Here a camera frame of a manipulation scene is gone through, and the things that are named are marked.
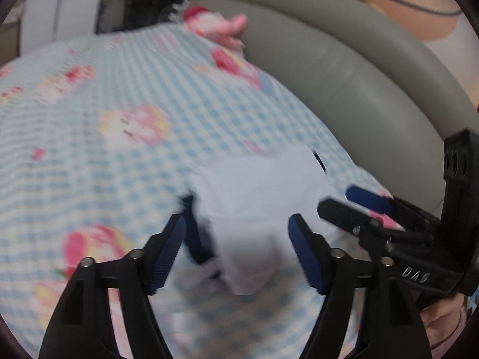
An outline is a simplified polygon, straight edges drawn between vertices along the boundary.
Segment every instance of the pink plush toy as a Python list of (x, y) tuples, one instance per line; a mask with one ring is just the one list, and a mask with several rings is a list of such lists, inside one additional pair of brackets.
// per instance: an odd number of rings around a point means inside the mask
[(186, 9), (183, 19), (188, 30), (203, 38), (210, 39), (232, 51), (240, 51), (244, 47), (243, 42), (237, 39), (248, 23), (248, 18), (244, 14), (227, 20), (219, 13), (194, 5)]

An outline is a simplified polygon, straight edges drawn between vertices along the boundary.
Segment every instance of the blue gripper pad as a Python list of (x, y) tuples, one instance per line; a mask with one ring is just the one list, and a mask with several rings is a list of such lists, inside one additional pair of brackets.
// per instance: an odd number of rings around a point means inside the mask
[[(168, 230), (168, 224), (162, 235)], [(172, 269), (173, 262), (178, 254), (181, 243), (186, 234), (186, 221), (180, 216), (180, 218), (174, 224), (171, 229), (168, 238), (166, 239), (163, 247), (158, 254), (158, 257), (153, 263), (153, 271), (151, 277), (151, 283), (149, 289), (151, 292), (155, 292), (160, 287), (163, 287), (168, 277), (169, 271)]]
[(298, 256), (299, 262), (310, 286), (314, 287), (319, 294), (326, 294), (325, 283), (322, 275), (322, 263), (316, 257), (302, 227), (310, 232), (309, 227), (300, 214), (294, 214), (291, 216), (288, 222), (289, 239), (293, 244), (296, 255)]
[(193, 195), (186, 196), (181, 202), (183, 202), (183, 212), (181, 212), (181, 216), (186, 220), (186, 235), (184, 237), (184, 243), (193, 260), (198, 265), (202, 265), (209, 259), (213, 258), (214, 255), (210, 249), (204, 247), (200, 238), (200, 231), (202, 228), (198, 226), (195, 216), (193, 215), (195, 197)]
[(358, 186), (350, 186), (346, 190), (346, 198), (349, 201), (362, 205), (372, 211), (380, 214), (390, 214), (392, 206), (387, 197), (378, 196), (368, 190), (361, 189)]

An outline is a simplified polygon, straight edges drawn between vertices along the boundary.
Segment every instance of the human hand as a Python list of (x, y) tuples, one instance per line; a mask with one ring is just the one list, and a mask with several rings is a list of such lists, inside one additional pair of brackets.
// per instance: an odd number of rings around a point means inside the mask
[(442, 298), (421, 311), (431, 348), (446, 340), (457, 328), (461, 318), (464, 294), (455, 293)]

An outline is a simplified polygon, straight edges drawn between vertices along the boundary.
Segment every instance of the gray sofa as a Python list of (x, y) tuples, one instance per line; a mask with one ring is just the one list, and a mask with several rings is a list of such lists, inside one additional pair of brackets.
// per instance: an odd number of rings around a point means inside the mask
[(247, 59), (276, 77), (394, 195), (439, 216), (445, 137), (479, 114), (432, 52), (356, 0), (191, 0), (249, 18)]

